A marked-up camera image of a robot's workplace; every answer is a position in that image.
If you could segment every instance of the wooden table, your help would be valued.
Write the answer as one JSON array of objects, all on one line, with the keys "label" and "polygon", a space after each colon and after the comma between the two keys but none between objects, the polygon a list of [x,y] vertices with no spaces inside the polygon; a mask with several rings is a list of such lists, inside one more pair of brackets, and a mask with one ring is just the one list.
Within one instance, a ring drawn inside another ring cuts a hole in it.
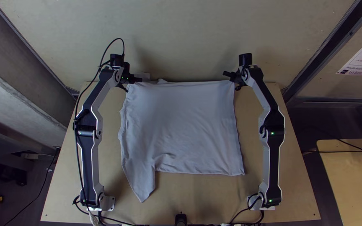
[{"label": "wooden table", "polygon": [[[279,87],[267,83],[286,117],[286,137],[280,155],[280,187],[283,201],[274,211],[265,211],[264,222],[304,221],[320,219],[304,161],[284,105]],[[80,103],[87,98],[88,89]],[[181,211],[189,223],[225,223],[247,207],[246,197],[258,191],[262,180],[262,144],[258,137],[258,117],[262,113],[253,90],[243,87],[235,92],[234,106],[244,176],[192,175],[156,172],[156,190],[140,203],[132,192],[121,167],[121,125],[119,110],[125,98],[121,89],[112,89],[100,107],[104,119],[103,139],[99,145],[100,183],[105,193],[116,197],[114,211],[103,216],[137,224],[174,224]],[[89,217],[72,205],[79,195],[80,181],[76,163],[72,125],[68,126],[62,150],[44,205],[42,221],[88,223]],[[236,220],[254,222],[258,211],[245,211]]]},{"label": "wooden table", "polygon": [[[362,148],[362,139],[344,140]],[[321,152],[358,150],[338,140],[319,140]],[[362,152],[321,153],[323,165],[345,226],[362,225]]]}]

